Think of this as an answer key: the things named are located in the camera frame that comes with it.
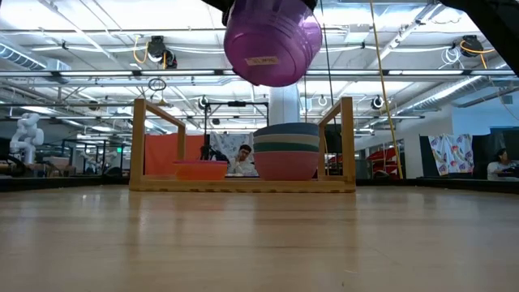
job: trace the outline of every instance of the orange panel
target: orange panel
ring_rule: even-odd
[[[177,160],[177,134],[146,135],[144,145],[144,173],[146,175],[175,174],[173,162]],[[203,135],[186,137],[186,160],[200,159],[200,148],[204,146]]]

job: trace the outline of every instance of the hanging fabric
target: hanging fabric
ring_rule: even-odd
[[[429,136],[429,143],[440,175],[473,172],[472,135]]]
[[[222,152],[228,159],[236,157],[240,146],[246,144],[252,147],[252,133],[250,134],[217,134],[211,133],[211,147],[214,150]]]

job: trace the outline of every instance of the stacked bowl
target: stacked bowl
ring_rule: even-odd
[[[254,133],[254,161],[264,180],[310,180],[319,160],[319,127],[292,122]]]

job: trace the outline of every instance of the black cable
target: black cable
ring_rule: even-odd
[[[304,77],[303,77],[303,80],[304,80],[304,83],[305,83],[305,122],[308,122],[307,121],[307,117],[308,117],[308,97],[307,97],[307,73],[305,73]]]
[[[321,14],[323,15],[323,34],[324,34],[324,46],[326,47],[326,62],[328,63],[328,82],[330,83],[330,100],[332,101],[332,108],[334,106],[333,104],[333,88],[332,88],[332,68],[330,67],[330,53],[328,51],[328,38],[326,37],[326,24],[324,23],[324,8],[323,8],[323,0],[320,0],[320,6],[321,6]],[[333,125],[335,129],[335,133],[338,134],[339,131],[337,130],[337,120],[336,116],[333,116]],[[342,149],[342,141],[339,143],[339,149]],[[337,172],[340,172],[339,170],[339,156],[336,153],[335,154],[335,167],[337,168]]]

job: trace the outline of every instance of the teal bowl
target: teal bowl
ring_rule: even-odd
[[[298,143],[319,147],[319,136],[300,134],[271,134],[254,137],[254,144],[259,143]]]
[[[282,151],[304,151],[304,152],[318,152],[319,146],[300,144],[300,143],[254,143],[254,152],[282,152]]]
[[[272,134],[300,134],[319,136],[319,126],[309,122],[289,122],[284,124],[277,124],[254,132],[254,137]]]

